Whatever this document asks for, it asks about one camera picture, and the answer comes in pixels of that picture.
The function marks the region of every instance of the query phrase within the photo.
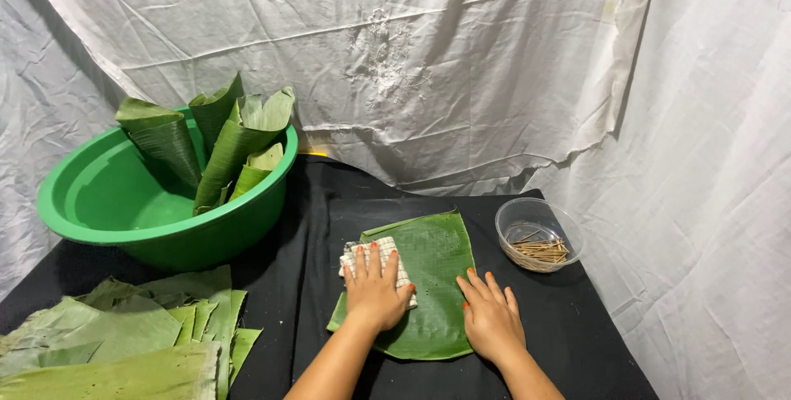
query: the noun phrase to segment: hand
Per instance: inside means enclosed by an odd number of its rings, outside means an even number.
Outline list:
[[[354,258],[355,278],[349,266],[343,265],[343,279],[346,282],[346,322],[369,324],[377,334],[390,330],[407,311],[409,298],[414,292],[414,284],[401,286],[396,291],[398,276],[398,252],[390,253],[382,272],[379,246],[371,243],[368,268],[365,267],[365,252],[358,246]]]
[[[472,269],[467,269],[467,275],[469,283],[461,276],[456,277],[456,283],[467,298],[463,304],[464,332],[473,350],[498,366],[514,352],[527,352],[511,288],[505,288],[503,295],[491,272],[487,272],[487,284]]]

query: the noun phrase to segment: plastic container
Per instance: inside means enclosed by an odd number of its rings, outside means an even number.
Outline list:
[[[547,274],[577,262],[585,248],[582,228],[565,210],[535,197],[521,197],[503,204],[494,217],[500,247],[515,262],[527,270]],[[530,241],[562,239],[569,253],[566,261],[551,263],[528,257],[510,243],[529,236]]]
[[[192,112],[179,111],[203,170],[203,137]],[[269,176],[237,199],[193,217],[195,190],[144,157],[121,128],[112,128],[47,175],[39,189],[39,214],[64,238],[118,246],[166,271],[204,269],[258,242],[280,217],[286,173],[297,157],[297,131],[289,125],[275,141],[283,143],[284,156]]]

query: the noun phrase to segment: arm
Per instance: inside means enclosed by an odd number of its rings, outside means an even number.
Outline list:
[[[382,272],[379,247],[371,244],[370,263],[358,247],[354,271],[343,266],[346,319],[305,369],[285,400],[347,400],[354,392],[373,341],[396,325],[407,309],[414,285],[396,291],[398,253],[393,250]]]
[[[514,400],[563,400],[525,347],[519,306],[511,288],[505,288],[503,294],[491,272],[486,274],[487,283],[472,269],[467,275],[469,283],[461,276],[456,282],[467,298],[464,331],[470,346],[497,366]]]

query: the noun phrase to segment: stack of banana leaves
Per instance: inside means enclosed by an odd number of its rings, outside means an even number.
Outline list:
[[[237,327],[246,294],[227,265],[108,278],[0,337],[0,398],[225,400],[261,333]]]
[[[203,172],[182,112],[125,98],[115,120],[144,154],[166,163],[195,189],[195,216],[238,198],[274,170],[283,146],[272,142],[288,125],[293,103],[291,87],[267,100],[245,95],[239,73],[211,96],[193,98],[189,108],[203,137],[197,148],[209,155]]]

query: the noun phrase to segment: left hand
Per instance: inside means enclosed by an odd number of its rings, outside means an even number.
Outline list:
[[[354,257],[355,278],[349,266],[343,265],[346,282],[346,322],[368,323],[377,334],[390,330],[407,311],[414,284],[401,286],[396,291],[398,276],[398,252],[393,250],[382,272],[379,246],[371,244],[368,267],[365,252],[358,246]]]

